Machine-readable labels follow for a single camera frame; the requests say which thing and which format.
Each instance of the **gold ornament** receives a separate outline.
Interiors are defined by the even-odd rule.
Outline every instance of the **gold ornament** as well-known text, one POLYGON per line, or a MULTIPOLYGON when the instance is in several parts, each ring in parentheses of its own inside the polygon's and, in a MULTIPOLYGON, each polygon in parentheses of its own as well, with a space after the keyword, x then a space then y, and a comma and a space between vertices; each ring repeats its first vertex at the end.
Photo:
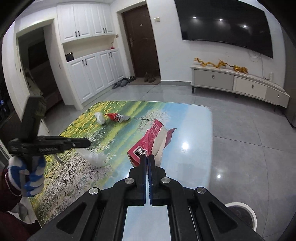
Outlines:
POLYGON ((219 59, 219 62, 218 62, 217 65, 213 64, 212 62, 206 62, 205 63, 204 61, 200 60, 199 58, 195 58, 194 61, 197 61, 197 62, 201 63, 200 65, 202 67, 205 67, 208 64, 211 64, 215 68, 220 68, 221 66, 224 66, 226 68, 226 65, 228 65, 231 68, 233 67, 233 70, 235 72, 241 72, 241 73, 244 73, 244 74, 247 74, 249 72, 246 67, 239 67, 237 65, 230 66, 228 63, 225 63, 223 60, 220 60, 220 59, 219 59))

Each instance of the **metal bolt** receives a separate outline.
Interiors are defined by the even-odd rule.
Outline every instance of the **metal bolt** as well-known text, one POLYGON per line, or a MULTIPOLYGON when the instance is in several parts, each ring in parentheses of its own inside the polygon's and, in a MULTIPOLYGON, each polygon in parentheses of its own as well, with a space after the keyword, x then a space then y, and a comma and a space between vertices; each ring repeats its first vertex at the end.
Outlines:
POLYGON ((163 183, 169 183, 169 182, 170 182, 170 178, 169 178, 169 177, 163 177, 163 178, 161 179, 161 181, 162 181, 163 183))
POLYGON ((96 194, 98 194, 98 192, 99 192, 99 190, 97 188, 91 188, 89 190, 89 194, 91 194, 91 195, 96 195, 96 194))
POLYGON ((196 191, 197 191, 199 194, 204 194, 204 193, 206 192, 206 189, 203 188, 203 187, 198 187, 198 188, 196 189, 196 191))
POLYGON ((125 181, 126 184, 132 184, 134 180, 133 180, 133 178, 128 177, 124 181, 125 181))

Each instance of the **person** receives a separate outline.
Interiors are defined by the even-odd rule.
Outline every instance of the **person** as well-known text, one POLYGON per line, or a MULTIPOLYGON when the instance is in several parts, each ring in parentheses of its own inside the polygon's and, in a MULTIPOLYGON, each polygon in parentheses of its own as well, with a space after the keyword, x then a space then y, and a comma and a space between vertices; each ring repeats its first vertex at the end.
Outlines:
POLYGON ((19 157, 9 159, 8 167, 0 171, 0 240, 25 241, 41 227, 36 220, 27 224, 8 211, 12 210, 21 200, 20 171, 26 174, 25 190, 28 197, 40 193, 44 187, 45 158, 33 157, 38 165, 31 173, 19 157))

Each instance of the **white tv cabinet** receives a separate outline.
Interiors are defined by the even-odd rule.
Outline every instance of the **white tv cabinet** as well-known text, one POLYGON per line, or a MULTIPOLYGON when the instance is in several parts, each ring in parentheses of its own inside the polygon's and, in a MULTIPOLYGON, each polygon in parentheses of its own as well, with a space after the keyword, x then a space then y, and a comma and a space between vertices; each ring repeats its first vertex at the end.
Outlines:
POLYGON ((289 94, 280 86, 263 78, 230 69, 191 65, 192 93, 197 87, 233 92, 287 108, 289 94))

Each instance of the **hand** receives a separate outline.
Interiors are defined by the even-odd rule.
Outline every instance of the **hand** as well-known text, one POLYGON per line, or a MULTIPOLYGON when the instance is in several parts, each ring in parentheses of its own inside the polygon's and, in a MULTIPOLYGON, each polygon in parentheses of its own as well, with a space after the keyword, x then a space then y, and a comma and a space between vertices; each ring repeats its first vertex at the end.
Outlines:
POLYGON ((8 162, 8 178, 10 183, 17 189, 21 190, 20 184, 20 170, 25 171, 25 175, 29 176, 29 181, 25 184, 24 188, 27 191, 27 197, 33 197, 40 193, 44 188, 44 169, 45 158, 44 156, 35 156, 34 159, 38 160, 38 165, 31 173, 27 170, 26 164, 21 158, 14 156, 8 162))

